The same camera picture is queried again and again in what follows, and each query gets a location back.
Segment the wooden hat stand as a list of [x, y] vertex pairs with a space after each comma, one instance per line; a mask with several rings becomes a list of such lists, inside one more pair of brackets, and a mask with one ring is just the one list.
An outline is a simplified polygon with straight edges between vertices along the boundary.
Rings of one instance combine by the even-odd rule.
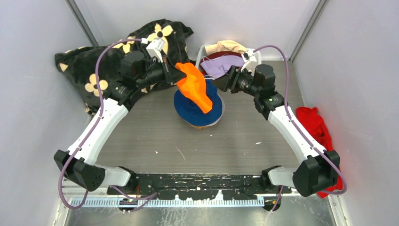
[[191, 124], [190, 124], [190, 126], [195, 128], [195, 129], [207, 129], [209, 127], [209, 126], [194, 126], [194, 125], [191, 125]]

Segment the orange bucket hat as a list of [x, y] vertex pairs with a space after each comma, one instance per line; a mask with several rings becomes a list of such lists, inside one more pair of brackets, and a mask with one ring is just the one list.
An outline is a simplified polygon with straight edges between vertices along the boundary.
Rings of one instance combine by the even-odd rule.
[[200, 70], [192, 63], [176, 63], [175, 67], [186, 75], [176, 83], [182, 95], [193, 101], [203, 113], [210, 112], [213, 102], [206, 94], [206, 79]]

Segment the blue bucket hat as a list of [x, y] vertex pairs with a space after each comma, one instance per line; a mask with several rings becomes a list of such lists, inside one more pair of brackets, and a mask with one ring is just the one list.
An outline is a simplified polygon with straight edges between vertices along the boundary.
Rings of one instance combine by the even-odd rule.
[[177, 90], [174, 94], [174, 108], [177, 114], [188, 124], [194, 127], [210, 127], [219, 122], [225, 111], [223, 99], [211, 80], [206, 80], [206, 95], [212, 101], [212, 110], [204, 113], [193, 101], [183, 96]]

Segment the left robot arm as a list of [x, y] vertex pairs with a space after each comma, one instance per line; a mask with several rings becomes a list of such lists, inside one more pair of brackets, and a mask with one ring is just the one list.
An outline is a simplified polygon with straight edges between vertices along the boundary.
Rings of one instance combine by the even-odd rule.
[[61, 170], [61, 178], [68, 179], [92, 192], [101, 186], [120, 189], [132, 194], [138, 186], [137, 174], [125, 167], [98, 165], [97, 158], [105, 142], [142, 96], [142, 89], [159, 82], [172, 85], [186, 78], [186, 74], [163, 56], [145, 58], [133, 51], [121, 61], [120, 80], [109, 85], [101, 98], [100, 109], [80, 137], [67, 151], [58, 150], [54, 160]]

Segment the lilac bucket hat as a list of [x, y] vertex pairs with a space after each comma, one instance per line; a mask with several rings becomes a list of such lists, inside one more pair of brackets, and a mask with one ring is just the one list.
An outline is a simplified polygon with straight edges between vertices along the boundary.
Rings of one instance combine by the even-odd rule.
[[231, 66], [241, 67], [243, 65], [244, 60], [240, 56], [234, 55], [220, 56], [200, 63], [200, 66], [205, 71], [205, 75], [210, 75], [215, 79], [225, 75]]

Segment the grey bucket hat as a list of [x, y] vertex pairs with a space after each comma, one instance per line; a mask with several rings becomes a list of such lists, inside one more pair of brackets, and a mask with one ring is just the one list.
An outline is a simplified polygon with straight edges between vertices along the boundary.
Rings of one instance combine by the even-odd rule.
[[221, 100], [221, 106], [222, 106], [221, 115], [220, 115], [220, 117], [219, 117], [215, 122], [213, 122], [213, 123], [211, 123], [211, 124], [208, 124], [208, 125], [205, 125], [205, 126], [212, 127], [212, 126], [216, 125], [216, 124], [222, 119], [222, 117], [223, 117], [223, 115], [224, 115], [224, 112], [225, 112], [225, 102], [224, 102], [223, 98], [222, 98], [219, 94], [217, 94], [217, 95], [218, 95], [219, 99]]

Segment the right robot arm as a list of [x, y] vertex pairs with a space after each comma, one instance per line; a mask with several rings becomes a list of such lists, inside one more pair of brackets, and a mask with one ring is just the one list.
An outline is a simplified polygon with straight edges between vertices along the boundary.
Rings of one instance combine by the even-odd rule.
[[260, 183], [266, 193], [275, 192], [279, 186], [294, 188], [303, 197], [325, 192], [339, 180], [340, 156], [327, 151], [306, 131], [275, 90], [275, 79], [273, 68], [260, 64], [253, 73], [232, 66], [212, 83], [223, 92], [242, 91], [252, 96], [256, 110], [280, 132], [298, 159], [297, 168], [274, 166], [262, 171]]

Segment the white plastic basket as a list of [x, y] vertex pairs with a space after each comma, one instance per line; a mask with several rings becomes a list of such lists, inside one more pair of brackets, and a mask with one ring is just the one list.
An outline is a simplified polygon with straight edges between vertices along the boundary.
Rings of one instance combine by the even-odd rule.
[[[197, 68], [199, 68], [200, 69], [200, 71], [205, 75], [205, 71], [202, 69], [202, 67], [200, 66], [200, 63], [202, 63], [203, 61], [202, 61], [202, 57], [206, 57], [206, 56], [208, 56], [208, 54], [206, 53], [206, 51], [205, 51], [205, 46], [207, 46], [208, 44], [204, 44], [204, 45], [202, 45], [201, 47], [200, 47], [200, 50], [199, 50], [199, 52], [198, 52], [198, 55], [197, 55], [197, 61], [196, 61], [196, 64], [195, 64], [195, 66], [197, 67]], [[257, 54], [256, 54], [256, 57], [257, 57], [257, 59], [258, 59], [258, 65], [261, 63], [261, 54], [260, 54], [260, 52], [257, 52]]]

